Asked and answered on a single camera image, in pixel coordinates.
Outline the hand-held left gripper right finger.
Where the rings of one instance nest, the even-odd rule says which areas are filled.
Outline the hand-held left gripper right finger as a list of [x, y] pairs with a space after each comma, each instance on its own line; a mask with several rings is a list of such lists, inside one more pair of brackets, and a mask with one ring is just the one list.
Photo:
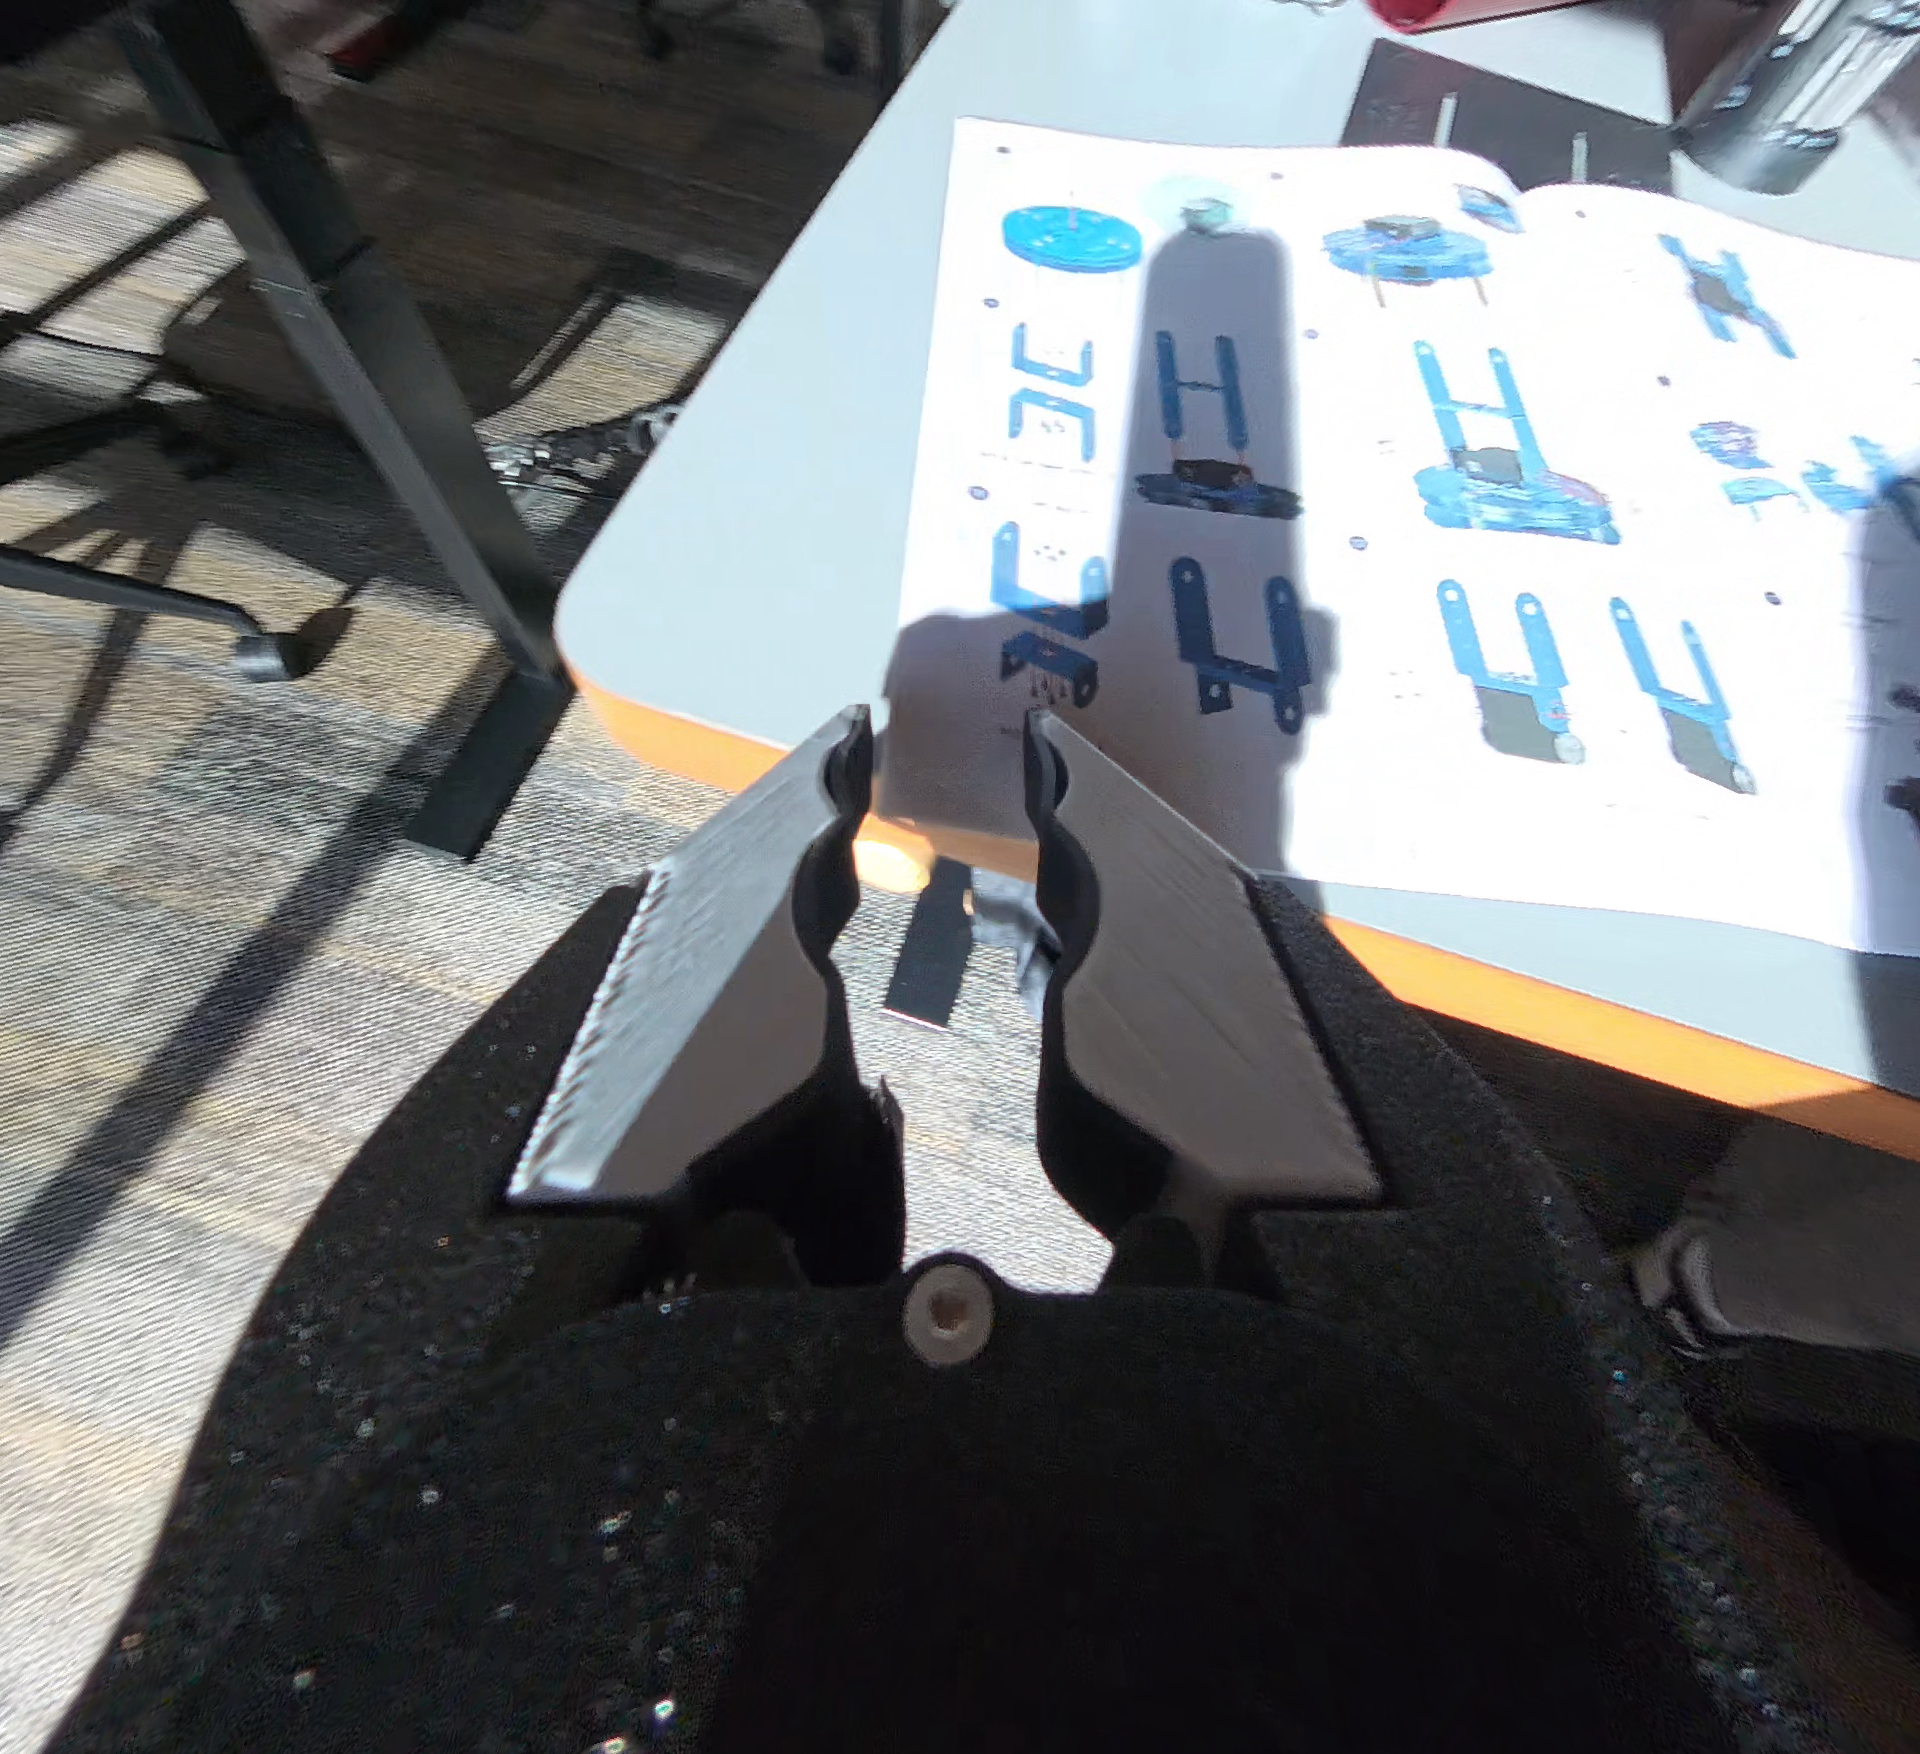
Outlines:
[[1095, 1230], [1363, 1213], [1383, 1179], [1249, 872], [1058, 714], [1023, 726], [1042, 996], [1036, 1147]]

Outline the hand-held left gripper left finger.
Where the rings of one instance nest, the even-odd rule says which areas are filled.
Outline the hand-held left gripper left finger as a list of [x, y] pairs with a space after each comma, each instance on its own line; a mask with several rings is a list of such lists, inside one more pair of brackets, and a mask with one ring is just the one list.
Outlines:
[[506, 1175], [515, 1209], [902, 1209], [834, 946], [878, 736], [850, 705], [663, 856]]

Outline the grey desk with orange edge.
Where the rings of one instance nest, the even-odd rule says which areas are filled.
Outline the grey desk with orange edge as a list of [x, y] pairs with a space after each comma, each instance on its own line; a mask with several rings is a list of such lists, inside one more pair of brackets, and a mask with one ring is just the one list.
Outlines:
[[[737, 793], [897, 639], [953, 126], [1296, 148], [1345, 128], [1377, 22], [1271, 0], [957, 0], [562, 594], [632, 758]], [[1917, 1160], [1917, 964], [1779, 935], [1326, 884], [1399, 998], [1678, 1096]]]

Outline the wooden desk with black legs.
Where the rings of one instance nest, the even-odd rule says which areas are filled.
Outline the wooden desk with black legs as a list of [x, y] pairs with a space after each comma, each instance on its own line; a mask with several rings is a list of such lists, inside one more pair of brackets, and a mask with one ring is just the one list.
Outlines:
[[[397, 0], [389, 37], [410, 44], [434, 7]], [[239, 243], [286, 341], [512, 665], [408, 829], [471, 861], [573, 698], [555, 639], [556, 580], [404, 279], [355, 224], [235, 0], [2, 0], [2, 63], [90, 26], [120, 42], [165, 148]]]

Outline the printed instruction sheet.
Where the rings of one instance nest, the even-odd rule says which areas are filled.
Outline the printed instruction sheet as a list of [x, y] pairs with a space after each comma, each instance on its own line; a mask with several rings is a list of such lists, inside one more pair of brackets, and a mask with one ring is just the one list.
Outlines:
[[1058, 714], [1230, 856], [1917, 954], [1917, 259], [1437, 148], [960, 119], [897, 818]]

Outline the person's left leg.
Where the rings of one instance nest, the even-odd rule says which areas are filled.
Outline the person's left leg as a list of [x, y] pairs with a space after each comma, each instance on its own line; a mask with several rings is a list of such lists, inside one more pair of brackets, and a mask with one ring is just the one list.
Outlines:
[[1917, 1161], [1749, 1125], [1624, 1265], [1694, 1361], [1759, 1344], [1914, 1361]]

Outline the grey office chair base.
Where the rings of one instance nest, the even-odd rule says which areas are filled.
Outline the grey office chair base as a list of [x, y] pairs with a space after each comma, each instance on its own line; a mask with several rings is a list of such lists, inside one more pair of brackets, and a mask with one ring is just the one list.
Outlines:
[[[31, 325], [28, 313], [5, 311], [2, 352], [22, 341], [88, 352], [120, 365], [143, 366], [146, 373], [134, 385], [134, 393], [124, 393], [105, 407], [93, 407], [58, 424], [5, 432], [2, 486], [17, 486], [43, 470], [71, 466], [88, 453], [122, 443], [157, 444], [163, 453], [183, 463], [187, 478], [209, 478], [228, 466], [225, 444], [185, 416], [190, 404], [209, 400], [209, 394], [194, 377], [183, 373], [163, 356], [74, 341], [43, 325]], [[313, 636], [299, 629], [273, 634], [235, 603], [163, 587], [157, 580], [134, 580], [117, 570], [48, 559], [11, 542], [2, 545], [2, 587], [11, 592], [84, 603], [140, 616], [170, 616], [217, 628], [228, 634], [228, 662], [235, 675], [249, 683], [300, 679], [323, 662], [323, 650]]]

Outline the black flat sheet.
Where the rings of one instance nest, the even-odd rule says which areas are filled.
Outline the black flat sheet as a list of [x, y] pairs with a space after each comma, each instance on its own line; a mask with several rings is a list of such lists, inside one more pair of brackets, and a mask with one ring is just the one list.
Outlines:
[[1520, 191], [1609, 184], [1671, 195], [1666, 126], [1387, 37], [1371, 44], [1340, 145], [1473, 154]]

